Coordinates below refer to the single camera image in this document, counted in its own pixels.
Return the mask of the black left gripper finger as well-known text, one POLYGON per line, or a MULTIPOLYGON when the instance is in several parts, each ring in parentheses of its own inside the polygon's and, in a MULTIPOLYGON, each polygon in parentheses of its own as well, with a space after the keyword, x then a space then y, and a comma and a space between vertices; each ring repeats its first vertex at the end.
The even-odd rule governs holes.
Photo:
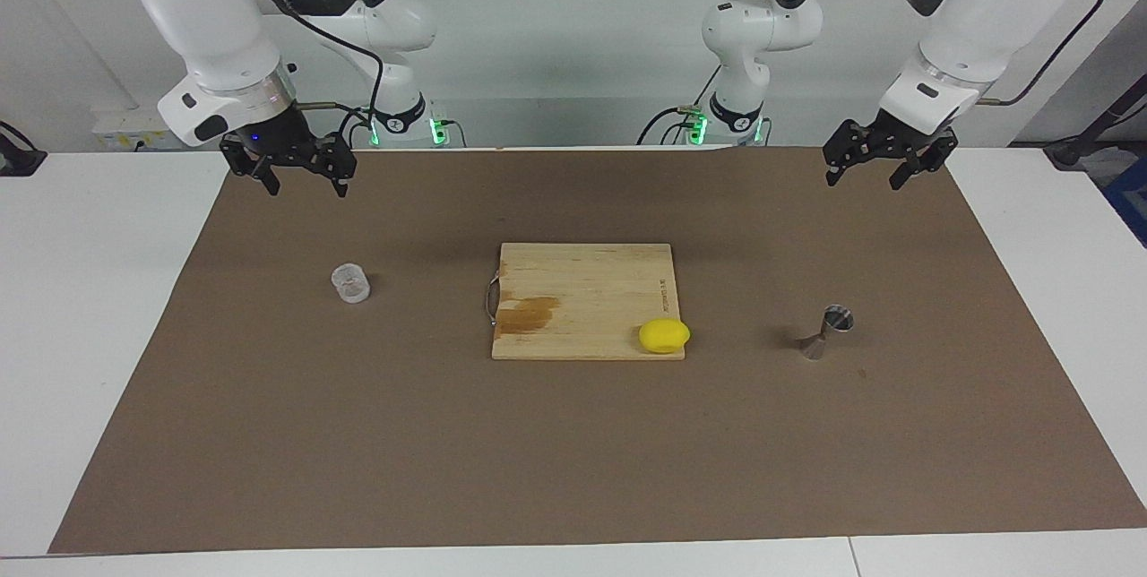
POLYGON ((927 147, 910 148, 902 164, 889 177, 894 192, 902 190, 914 176, 938 172, 951 153, 954 153, 957 145, 959 142, 955 131, 942 131, 927 147))
POLYGON ((857 120, 843 120, 824 145, 826 182, 836 186, 849 167, 868 163, 875 153, 868 145, 869 131, 857 120))

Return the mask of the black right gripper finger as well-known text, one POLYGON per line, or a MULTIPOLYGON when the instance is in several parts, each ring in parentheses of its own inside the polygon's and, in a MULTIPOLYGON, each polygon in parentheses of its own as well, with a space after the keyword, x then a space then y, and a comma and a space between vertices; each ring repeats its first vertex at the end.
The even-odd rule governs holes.
POLYGON ((247 153, 237 133, 225 133, 221 137, 221 153, 229 165, 231 172, 237 177, 250 177, 259 181, 271 196, 278 196, 281 182, 276 178, 270 158, 247 153))
POLYGON ((349 181, 356 177, 357 164, 356 153, 340 133, 328 133, 313 141, 310 172, 327 178, 337 197, 348 197, 349 181))

